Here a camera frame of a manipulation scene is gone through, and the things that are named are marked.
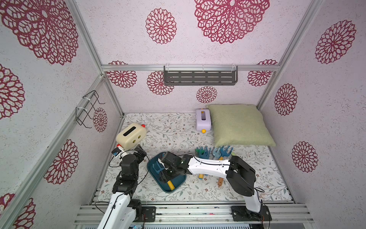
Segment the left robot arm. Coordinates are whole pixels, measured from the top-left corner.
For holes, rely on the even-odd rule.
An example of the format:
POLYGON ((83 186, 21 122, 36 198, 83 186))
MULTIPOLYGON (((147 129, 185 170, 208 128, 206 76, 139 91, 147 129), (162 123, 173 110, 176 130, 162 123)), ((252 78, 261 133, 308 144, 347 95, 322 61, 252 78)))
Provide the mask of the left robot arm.
POLYGON ((109 205, 98 228, 127 229, 142 213, 141 201, 132 196, 138 186, 139 164, 147 153, 140 145, 130 150, 117 145, 112 155, 120 160, 121 171, 113 185, 109 205))

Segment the light blue fork white handle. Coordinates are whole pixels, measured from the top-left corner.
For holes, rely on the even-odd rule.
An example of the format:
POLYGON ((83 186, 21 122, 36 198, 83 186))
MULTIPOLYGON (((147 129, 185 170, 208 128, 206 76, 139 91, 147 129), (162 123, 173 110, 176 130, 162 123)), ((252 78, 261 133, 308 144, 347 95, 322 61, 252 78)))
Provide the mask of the light blue fork white handle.
POLYGON ((220 148, 213 148, 212 155, 213 155, 214 160, 218 160, 221 157, 220 148))

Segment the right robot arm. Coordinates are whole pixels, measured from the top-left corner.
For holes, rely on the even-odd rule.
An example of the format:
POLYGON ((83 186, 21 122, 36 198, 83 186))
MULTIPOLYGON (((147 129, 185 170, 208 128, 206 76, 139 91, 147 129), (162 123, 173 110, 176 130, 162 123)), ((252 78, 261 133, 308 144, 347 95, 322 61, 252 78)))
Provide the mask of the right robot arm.
POLYGON ((244 196, 247 211, 251 213, 261 211, 262 202, 255 186, 255 170, 238 156, 226 160, 210 160, 194 155, 178 156, 165 152, 158 162, 164 167, 160 178, 164 183, 179 175, 204 174, 223 178, 236 193, 244 196))

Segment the blue fork yellow handle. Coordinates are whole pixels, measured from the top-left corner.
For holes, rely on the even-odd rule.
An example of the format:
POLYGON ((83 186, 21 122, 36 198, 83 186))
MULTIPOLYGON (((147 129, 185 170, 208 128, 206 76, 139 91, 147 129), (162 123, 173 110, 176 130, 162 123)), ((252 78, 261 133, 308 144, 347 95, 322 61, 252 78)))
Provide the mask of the blue fork yellow handle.
POLYGON ((161 177, 161 180, 163 181, 163 182, 165 182, 165 183, 167 183, 168 184, 168 186, 169 186, 169 188, 170 188, 170 190, 171 191, 173 191, 174 189, 175 189, 175 186, 173 185, 173 183, 169 180, 167 180, 167 178, 166 178, 166 176, 165 176, 165 174, 164 174, 164 172, 165 172, 165 167, 161 164, 161 163, 159 163, 158 161, 157 162, 155 162, 154 164, 153 164, 153 169, 156 171, 156 173, 158 173, 159 175, 160 175, 160 177, 161 177))

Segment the lime fork wooden handle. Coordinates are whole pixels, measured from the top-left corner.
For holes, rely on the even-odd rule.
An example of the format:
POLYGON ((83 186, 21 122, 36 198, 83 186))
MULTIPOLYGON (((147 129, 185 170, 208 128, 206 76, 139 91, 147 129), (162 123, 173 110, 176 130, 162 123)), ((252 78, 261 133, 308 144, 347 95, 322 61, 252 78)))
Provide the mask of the lime fork wooden handle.
MULTIPOLYGON (((231 156, 229 156, 229 157, 220 157, 219 158, 219 160, 224 160, 224 159, 229 159, 231 156)), ((224 182, 224 179, 222 178, 222 177, 220 177, 219 179, 218 179, 218 187, 221 187, 222 186, 222 184, 223 184, 223 182, 224 182)))

